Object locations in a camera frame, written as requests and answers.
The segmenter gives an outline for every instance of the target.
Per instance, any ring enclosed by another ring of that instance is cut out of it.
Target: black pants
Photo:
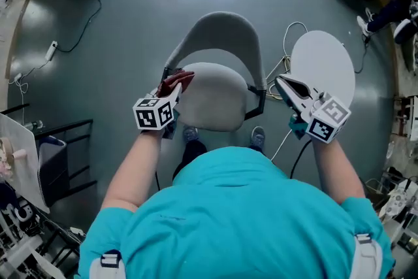
[[[368,23],[367,30],[376,32],[391,22],[399,22],[410,17],[411,0],[391,0],[379,14]]]
[[[257,146],[249,146],[250,149],[256,150],[260,153],[263,153],[263,151],[257,147]],[[188,142],[185,146],[184,154],[183,154],[183,160],[182,162],[177,166],[177,169],[175,170],[174,174],[172,175],[172,179],[177,176],[177,174],[188,164],[190,164],[192,161],[194,161],[196,158],[198,158],[200,155],[205,154],[208,152],[205,145],[199,141],[199,140],[191,140]]]

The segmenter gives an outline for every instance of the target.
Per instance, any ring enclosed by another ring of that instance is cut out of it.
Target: white strap
[[[369,234],[354,236],[355,253],[349,279],[379,279],[383,254]]]
[[[126,279],[125,265],[121,254],[111,250],[95,259],[90,266],[90,279]]]

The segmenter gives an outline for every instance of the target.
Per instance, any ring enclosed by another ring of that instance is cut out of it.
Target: floor
[[[28,77],[25,101],[31,103],[26,120],[41,119],[48,127],[93,118],[90,140],[90,178],[97,188],[56,203],[53,216],[87,229],[95,217],[110,179],[138,135],[132,106],[154,88],[171,51],[204,14],[229,10],[246,17],[256,28],[266,72],[283,55],[282,39],[294,21],[309,30],[332,33],[347,48],[359,69],[363,45],[356,15],[363,9],[359,0],[101,0],[103,9],[87,28],[81,43],[70,54],[56,52],[53,60]],[[31,0],[24,14],[12,78],[44,62],[53,40],[62,48],[77,40],[85,21],[97,8],[96,0]],[[286,48],[303,33],[294,27]],[[376,177],[385,161],[393,113],[393,72],[387,32],[374,35],[364,59],[364,71],[356,75],[352,116],[339,140],[359,175]],[[188,61],[208,59],[197,54]],[[244,78],[249,74],[237,59],[214,52],[213,62],[230,66]],[[8,103],[20,103],[20,93],[10,87]],[[281,102],[268,100],[263,115],[248,120],[235,133],[201,131],[202,141],[212,150],[228,145],[246,146],[255,125],[266,129],[265,154],[271,157],[288,132],[291,111]],[[274,160],[287,174],[306,139],[290,136]],[[162,187],[171,185],[172,172],[180,162],[184,144],[181,132],[165,140],[158,166]],[[74,149],[71,159],[82,155]],[[300,160],[295,178],[319,185],[312,148]],[[156,191],[152,186],[151,193]]]

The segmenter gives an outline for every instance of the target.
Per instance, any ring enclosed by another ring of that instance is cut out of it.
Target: person's right arm
[[[349,197],[364,198],[361,181],[338,141],[312,139],[312,144],[322,190],[338,204]]]

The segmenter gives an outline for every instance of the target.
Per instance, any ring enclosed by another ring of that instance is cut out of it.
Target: gray chair
[[[165,63],[161,81],[188,55],[207,49],[235,55],[247,67],[254,84],[247,84],[236,71],[220,64],[186,65],[183,69],[194,71],[195,77],[176,106],[179,121],[199,129],[236,131],[244,120],[263,113],[266,97],[259,39],[245,18],[231,12],[213,12],[200,18]],[[248,90],[259,97],[259,104],[246,112]]]

